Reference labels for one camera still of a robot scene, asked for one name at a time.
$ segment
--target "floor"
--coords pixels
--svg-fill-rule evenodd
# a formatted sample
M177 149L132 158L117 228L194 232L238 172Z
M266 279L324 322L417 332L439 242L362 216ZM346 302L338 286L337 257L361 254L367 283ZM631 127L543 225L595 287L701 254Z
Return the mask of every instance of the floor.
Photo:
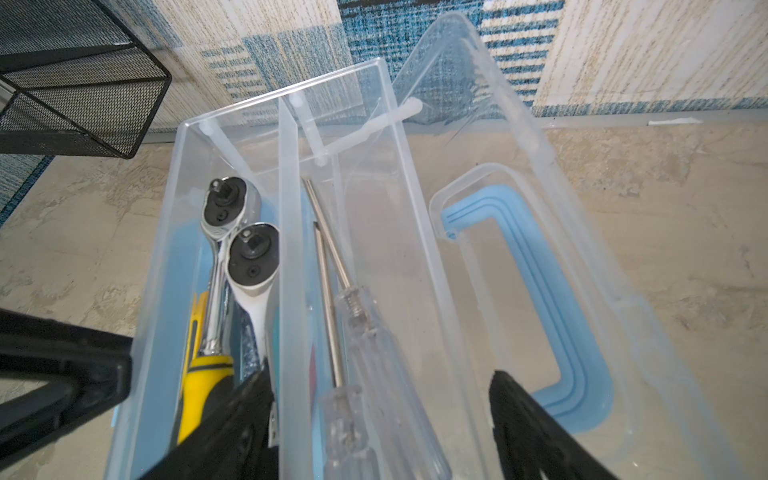
M561 167L693 370L746 471L768 476L768 124L549 130ZM56 157L0 229L0 307L130 335L170 144ZM0 399L23 386L0 384ZM111 412L0 478L100 478Z

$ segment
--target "toolbox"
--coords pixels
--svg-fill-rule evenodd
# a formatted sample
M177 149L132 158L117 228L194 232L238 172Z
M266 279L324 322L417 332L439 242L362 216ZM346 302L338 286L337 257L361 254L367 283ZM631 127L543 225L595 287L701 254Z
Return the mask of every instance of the toolbox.
M742 475L531 113L474 27L450 13L394 82L373 59L180 126L106 478L141 476L170 448L193 299L212 262L200 216L208 184L229 176L256 186L261 220L280 229L270 368L281 478L323 477L319 399L332 388L303 177L399 344L447 461L437 478L502 477L495 370L618 478ZM370 445L392 478L379 433L369 427Z

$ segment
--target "mesh panel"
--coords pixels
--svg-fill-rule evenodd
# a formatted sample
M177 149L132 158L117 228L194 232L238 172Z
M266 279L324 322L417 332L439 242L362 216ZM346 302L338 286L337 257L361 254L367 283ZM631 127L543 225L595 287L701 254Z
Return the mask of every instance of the mesh panel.
M17 90L0 111L0 153L128 158L170 84L95 0L0 6L0 73Z
M4 5L0 12L0 55L130 42L90 1L27 0Z
M22 88L40 88L164 76L165 72L141 50L134 47L37 68L27 68L9 73L5 77Z

